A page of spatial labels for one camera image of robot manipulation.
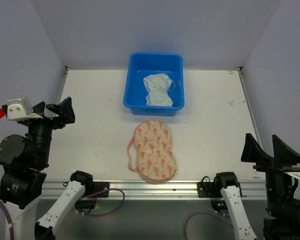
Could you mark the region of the light green bra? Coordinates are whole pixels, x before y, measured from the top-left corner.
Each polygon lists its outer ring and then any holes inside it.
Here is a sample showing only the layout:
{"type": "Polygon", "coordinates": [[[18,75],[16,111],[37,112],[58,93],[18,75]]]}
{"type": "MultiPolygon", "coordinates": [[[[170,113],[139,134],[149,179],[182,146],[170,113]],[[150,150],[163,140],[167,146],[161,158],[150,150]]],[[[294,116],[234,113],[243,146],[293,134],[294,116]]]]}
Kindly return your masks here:
{"type": "Polygon", "coordinates": [[[168,92],[176,89],[176,84],[166,73],[151,74],[143,78],[147,91],[145,97],[147,106],[172,107],[173,100],[168,92]]]}

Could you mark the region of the floral mesh laundry bag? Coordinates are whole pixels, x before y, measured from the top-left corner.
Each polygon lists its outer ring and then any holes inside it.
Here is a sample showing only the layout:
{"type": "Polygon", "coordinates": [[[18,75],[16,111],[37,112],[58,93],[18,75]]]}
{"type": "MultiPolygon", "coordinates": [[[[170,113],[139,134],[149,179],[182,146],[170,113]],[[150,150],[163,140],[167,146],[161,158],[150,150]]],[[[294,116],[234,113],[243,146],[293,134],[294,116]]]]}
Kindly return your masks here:
{"type": "Polygon", "coordinates": [[[127,145],[128,169],[148,183],[163,183],[177,172],[172,131],[156,119],[139,124],[127,145]]]}

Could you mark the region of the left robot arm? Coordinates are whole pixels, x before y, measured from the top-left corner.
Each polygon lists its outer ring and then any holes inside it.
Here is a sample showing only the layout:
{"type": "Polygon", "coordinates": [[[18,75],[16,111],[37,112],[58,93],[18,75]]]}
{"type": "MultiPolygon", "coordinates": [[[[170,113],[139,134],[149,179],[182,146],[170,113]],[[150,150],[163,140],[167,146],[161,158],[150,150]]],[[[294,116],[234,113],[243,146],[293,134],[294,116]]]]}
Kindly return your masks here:
{"type": "Polygon", "coordinates": [[[72,99],[58,104],[40,102],[31,105],[23,96],[8,100],[0,108],[0,118],[6,117],[27,127],[25,136],[12,134],[0,143],[0,207],[12,240],[53,240],[61,223],[75,203],[93,192],[93,176],[76,171],[70,176],[64,192],[39,219],[37,206],[49,166],[50,147],[54,130],[75,122],[72,99]]]}

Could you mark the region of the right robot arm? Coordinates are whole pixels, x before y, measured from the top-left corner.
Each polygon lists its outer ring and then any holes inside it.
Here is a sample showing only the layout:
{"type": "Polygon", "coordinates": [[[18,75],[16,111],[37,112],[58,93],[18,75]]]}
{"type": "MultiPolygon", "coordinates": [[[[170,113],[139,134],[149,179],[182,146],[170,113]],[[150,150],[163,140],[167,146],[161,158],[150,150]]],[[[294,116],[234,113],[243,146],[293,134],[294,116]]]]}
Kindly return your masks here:
{"type": "MultiPolygon", "coordinates": [[[[273,156],[268,155],[252,134],[245,135],[241,161],[265,174],[266,211],[263,239],[300,240],[300,200],[294,197],[300,182],[300,154],[277,135],[272,136],[273,156]]],[[[233,172],[217,173],[213,185],[225,200],[236,240],[255,240],[241,199],[241,186],[233,172]]]]}

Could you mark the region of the blue plastic bin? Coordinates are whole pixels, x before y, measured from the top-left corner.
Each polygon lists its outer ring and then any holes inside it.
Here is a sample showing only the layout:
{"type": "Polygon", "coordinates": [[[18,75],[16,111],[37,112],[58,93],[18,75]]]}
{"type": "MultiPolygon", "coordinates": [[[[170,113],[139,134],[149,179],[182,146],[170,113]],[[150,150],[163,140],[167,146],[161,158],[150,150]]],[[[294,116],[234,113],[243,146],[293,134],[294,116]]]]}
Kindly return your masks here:
{"type": "Polygon", "coordinates": [[[129,57],[123,104],[134,115],[173,117],[185,105],[183,58],[177,53],[134,52],[129,57]],[[144,78],[166,74],[172,80],[167,95],[172,106],[146,104],[144,78]]]}

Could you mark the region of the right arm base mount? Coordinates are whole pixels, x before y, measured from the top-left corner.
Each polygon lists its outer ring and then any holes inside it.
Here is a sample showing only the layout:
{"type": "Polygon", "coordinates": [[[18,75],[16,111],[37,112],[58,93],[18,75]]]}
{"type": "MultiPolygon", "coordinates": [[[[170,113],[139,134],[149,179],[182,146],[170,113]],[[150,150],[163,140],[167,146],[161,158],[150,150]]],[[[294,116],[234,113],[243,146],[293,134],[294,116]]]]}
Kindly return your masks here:
{"type": "Polygon", "coordinates": [[[198,197],[212,199],[211,206],[215,211],[237,215],[245,213],[241,185],[234,172],[219,172],[213,181],[204,176],[196,185],[198,197]]]}

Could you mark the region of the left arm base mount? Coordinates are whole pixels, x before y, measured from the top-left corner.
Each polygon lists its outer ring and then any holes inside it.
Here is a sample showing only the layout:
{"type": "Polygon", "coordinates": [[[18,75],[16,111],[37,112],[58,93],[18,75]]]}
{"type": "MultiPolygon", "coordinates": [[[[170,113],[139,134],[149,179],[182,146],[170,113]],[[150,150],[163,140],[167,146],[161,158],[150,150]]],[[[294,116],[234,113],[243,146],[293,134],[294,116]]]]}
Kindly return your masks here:
{"type": "Polygon", "coordinates": [[[109,196],[109,192],[105,191],[110,188],[110,183],[107,181],[94,181],[92,184],[91,191],[88,191],[84,194],[84,196],[92,195],[92,197],[79,199],[74,207],[78,212],[90,213],[97,206],[97,198],[107,198],[109,196]]]}

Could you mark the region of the aluminium mounting rail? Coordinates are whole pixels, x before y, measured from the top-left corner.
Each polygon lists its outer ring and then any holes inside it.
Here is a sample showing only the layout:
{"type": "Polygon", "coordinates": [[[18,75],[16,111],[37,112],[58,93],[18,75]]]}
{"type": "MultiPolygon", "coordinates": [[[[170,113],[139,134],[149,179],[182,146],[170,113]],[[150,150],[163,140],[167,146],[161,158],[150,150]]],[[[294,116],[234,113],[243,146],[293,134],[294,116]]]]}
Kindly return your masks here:
{"type": "MultiPolygon", "coordinates": [[[[63,193],[65,180],[46,180],[42,200],[56,200],[63,193]]],[[[198,180],[171,180],[166,183],[146,183],[142,180],[108,180],[111,188],[123,190],[127,200],[197,200],[198,180]]],[[[266,182],[262,179],[240,180],[244,200],[265,200],[266,182]]]]}

